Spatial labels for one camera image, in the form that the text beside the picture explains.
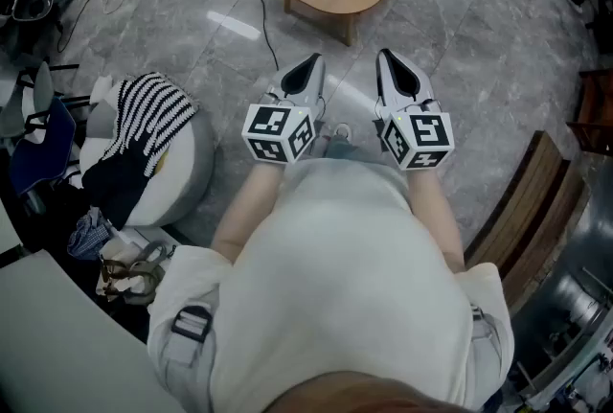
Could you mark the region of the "grey chair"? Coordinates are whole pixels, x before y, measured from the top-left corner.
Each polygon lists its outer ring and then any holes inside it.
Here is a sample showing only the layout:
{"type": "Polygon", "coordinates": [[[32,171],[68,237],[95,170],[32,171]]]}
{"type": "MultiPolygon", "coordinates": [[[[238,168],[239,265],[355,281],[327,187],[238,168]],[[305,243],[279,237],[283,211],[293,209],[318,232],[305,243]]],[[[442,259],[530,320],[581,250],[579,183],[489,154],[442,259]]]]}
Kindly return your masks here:
{"type": "Polygon", "coordinates": [[[17,138],[37,129],[45,129],[43,125],[48,116],[55,90],[51,71],[46,62],[42,62],[34,74],[29,68],[19,73],[8,103],[0,109],[0,138],[17,138]],[[31,88],[32,112],[24,113],[24,91],[31,88]]]}

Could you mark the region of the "dark wooden chair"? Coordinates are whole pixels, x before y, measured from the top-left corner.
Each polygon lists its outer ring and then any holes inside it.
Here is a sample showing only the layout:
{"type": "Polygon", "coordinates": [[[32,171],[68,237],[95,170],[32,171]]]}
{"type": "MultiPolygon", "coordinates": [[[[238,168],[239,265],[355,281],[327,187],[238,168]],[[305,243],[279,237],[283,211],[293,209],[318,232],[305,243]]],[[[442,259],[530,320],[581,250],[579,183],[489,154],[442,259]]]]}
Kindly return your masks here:
{"type": "Polygon", "coordinates": [[[579,99],[566,125],[580,149],[613,157],[613,68],[579,72],[579,99]]]}

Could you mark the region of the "white counter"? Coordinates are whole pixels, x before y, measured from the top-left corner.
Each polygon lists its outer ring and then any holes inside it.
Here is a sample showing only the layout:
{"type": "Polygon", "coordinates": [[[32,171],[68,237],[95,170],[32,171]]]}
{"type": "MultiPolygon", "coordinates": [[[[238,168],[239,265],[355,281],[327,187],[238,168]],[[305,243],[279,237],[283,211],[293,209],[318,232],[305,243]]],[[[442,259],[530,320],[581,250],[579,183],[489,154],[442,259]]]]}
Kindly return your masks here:
{"type": "Polygon", "coordinates": [[[11,413],[184,413],[146,345],[45,251],[0,268],[0,402],[11,413]]]}

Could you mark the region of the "grey round pouf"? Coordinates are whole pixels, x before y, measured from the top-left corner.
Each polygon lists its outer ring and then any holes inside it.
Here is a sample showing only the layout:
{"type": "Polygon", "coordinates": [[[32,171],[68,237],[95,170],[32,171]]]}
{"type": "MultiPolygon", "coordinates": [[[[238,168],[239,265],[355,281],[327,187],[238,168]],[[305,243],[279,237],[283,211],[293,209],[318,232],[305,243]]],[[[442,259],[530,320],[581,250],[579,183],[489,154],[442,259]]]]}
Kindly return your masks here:
{"type": "MultiPolygon", "coordinates": [[[[111,142],[122,81],[89,113],[79,154],[82,176],[102,158],[111,142]]],[[[173,223],[185,216],[204,195],[214,164],[215,135],[209,114],[191,99],[197,112],[171,141],[124,228],[173,223]]]]}

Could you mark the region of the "black clothing pile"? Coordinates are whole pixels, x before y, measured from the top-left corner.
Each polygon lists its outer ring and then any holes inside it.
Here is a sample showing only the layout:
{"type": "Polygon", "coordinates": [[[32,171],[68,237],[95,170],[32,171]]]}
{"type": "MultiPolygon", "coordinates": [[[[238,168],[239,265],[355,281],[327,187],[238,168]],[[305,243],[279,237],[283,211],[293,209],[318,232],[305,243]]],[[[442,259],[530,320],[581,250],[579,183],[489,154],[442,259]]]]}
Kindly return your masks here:
{"type": "Polygon", "coordinates": [[[27,217],[24,234],[26,243],[35,249],[69,255],[69,237],[75,231],[79,218],[92,207],[88,195],[84,189],[78,189],[67,182],[43,187],[34,191],[34,194],[40,195],[44,211],[27,217]]]}

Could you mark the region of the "grey oval bowl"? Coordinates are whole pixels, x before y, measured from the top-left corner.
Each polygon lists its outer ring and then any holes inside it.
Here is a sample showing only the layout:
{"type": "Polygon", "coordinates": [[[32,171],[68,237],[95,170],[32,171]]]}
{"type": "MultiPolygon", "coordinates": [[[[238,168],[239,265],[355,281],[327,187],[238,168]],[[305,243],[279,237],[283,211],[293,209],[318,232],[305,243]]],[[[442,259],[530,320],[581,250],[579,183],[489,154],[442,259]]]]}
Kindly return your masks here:
{"type": "Polygon", "coordinates": [[[14,0],[11,17],[17,22],[44,19],[52,9],[54,0],[14,0]]]}

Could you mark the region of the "blue checked cloth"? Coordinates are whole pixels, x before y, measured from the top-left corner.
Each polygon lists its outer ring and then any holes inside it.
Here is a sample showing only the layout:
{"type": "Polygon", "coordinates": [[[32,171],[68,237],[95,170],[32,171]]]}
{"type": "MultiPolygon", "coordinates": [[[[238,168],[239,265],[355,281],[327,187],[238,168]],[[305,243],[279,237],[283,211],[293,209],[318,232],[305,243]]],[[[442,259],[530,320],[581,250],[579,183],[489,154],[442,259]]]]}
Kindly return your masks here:
{"type": "Polygon", "coordinates": [[[70,235],[67,252],[82,261],[96,261],[104,245],[112,239],[111,225],[97,207],[79,218],[75,231],[70,235]]]}

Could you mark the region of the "grey metal machine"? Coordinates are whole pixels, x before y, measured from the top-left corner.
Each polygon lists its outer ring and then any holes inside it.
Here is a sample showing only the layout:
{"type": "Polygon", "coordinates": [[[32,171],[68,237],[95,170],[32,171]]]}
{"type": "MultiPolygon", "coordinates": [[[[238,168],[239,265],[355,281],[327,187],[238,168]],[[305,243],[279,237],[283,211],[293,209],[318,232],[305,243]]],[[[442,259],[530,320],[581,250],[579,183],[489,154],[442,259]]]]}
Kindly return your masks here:
{"type": "Polygon", "coordinates": [[[592,191],[543,286],[513,318],[510,379],[522,405],[546,411],[598,361],[613,329],[613,189],[592,191]]]}

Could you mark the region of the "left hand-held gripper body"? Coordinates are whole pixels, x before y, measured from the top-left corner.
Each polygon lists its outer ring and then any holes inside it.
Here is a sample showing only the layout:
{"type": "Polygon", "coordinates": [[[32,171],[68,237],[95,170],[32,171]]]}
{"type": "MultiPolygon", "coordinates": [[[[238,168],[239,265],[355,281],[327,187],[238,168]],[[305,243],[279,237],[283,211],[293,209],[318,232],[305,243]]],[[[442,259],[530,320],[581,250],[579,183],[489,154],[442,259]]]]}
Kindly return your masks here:
{"type": "Polygon", "coordinates": [[[322,102],[320,87],[298,94],[271,87],[260,103],[249,105],[242,127],[242,139],[253,157],[274,164],[296,163],[315,140],[322,102]]]}

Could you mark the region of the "person's right forearm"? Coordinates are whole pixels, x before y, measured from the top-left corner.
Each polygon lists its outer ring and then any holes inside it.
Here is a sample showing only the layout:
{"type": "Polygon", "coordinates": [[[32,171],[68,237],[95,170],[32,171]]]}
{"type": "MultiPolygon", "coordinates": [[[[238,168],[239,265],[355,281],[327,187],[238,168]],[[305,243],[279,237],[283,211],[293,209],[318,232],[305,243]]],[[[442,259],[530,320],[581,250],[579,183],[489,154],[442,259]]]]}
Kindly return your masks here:
{"type": "Polygon", "coordinates": [[[414,216],[428,230],[450,270],[464,272],[461,233],[436,172],[409,171],[406,176],[409,205],[414,216]]]}

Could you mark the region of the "person's white shirt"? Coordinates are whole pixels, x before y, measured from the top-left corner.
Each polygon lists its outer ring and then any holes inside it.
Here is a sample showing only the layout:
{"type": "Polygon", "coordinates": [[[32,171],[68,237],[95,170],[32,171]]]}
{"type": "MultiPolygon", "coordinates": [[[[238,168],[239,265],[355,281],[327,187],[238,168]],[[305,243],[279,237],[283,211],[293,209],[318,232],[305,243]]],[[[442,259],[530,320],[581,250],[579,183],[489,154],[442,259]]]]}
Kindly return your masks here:
{"type": "Polygon", "coordinates": [[[178,247],[150,308],[164,387],[190,412],[261,413],[307,380],[356,372],[481,407],[514,352],[498,270],[453,273],[407,195],[390,167],[307,160],[233,264],[178,247]]]}

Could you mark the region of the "person's left forearm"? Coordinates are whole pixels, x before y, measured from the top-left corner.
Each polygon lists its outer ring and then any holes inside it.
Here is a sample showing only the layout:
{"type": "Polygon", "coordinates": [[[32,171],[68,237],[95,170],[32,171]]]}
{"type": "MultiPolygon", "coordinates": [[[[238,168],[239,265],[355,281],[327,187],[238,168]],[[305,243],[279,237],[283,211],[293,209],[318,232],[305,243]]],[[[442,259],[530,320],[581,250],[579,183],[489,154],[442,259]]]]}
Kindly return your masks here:
{"type": "Polygon", "coordinates": [[[211,248],[234,263],[254,231],[273,210],[284,167],[257,164],[249,172],[216,228],[211,248]]]}

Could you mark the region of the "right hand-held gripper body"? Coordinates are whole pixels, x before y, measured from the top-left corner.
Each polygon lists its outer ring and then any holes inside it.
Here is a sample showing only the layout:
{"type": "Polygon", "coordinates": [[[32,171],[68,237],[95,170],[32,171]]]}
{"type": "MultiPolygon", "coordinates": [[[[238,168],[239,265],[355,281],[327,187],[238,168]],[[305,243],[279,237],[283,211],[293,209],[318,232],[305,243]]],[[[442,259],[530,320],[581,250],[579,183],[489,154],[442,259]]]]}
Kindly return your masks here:
{"type": "Polygon", "coordinates": [[[378,95],[375,127],[383,153],[400,170],[433,170],[454,150],[450,115],[430,93],[378,95]]]}

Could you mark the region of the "blue chair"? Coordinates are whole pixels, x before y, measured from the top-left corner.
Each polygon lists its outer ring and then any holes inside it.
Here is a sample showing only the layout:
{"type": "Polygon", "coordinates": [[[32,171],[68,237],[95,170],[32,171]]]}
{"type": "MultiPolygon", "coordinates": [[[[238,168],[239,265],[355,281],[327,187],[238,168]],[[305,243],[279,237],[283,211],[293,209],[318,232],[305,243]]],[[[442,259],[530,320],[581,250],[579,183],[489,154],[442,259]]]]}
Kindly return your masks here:
{"type": "Polygon", "coordinates": [[[21,139],[11,156],[9,177],[17,195],[41,181],[60,178],[68,167],[77,124],[64,103],[51,102],[41,143],[21,139]]]}

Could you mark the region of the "black white striped knit garment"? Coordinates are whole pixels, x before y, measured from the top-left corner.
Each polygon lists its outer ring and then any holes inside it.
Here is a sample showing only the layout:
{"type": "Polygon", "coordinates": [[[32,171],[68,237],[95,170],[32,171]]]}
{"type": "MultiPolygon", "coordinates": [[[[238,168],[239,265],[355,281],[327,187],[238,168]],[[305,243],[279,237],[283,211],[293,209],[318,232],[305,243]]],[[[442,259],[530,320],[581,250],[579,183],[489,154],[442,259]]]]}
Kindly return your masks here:
{"type": "Polygon", "coordinates": [[[191,97],[161,73],[120,83],[111,142],[82,177],[91,205],[116,229],[124,228],[171,141],[196,112],[191,97]]]}

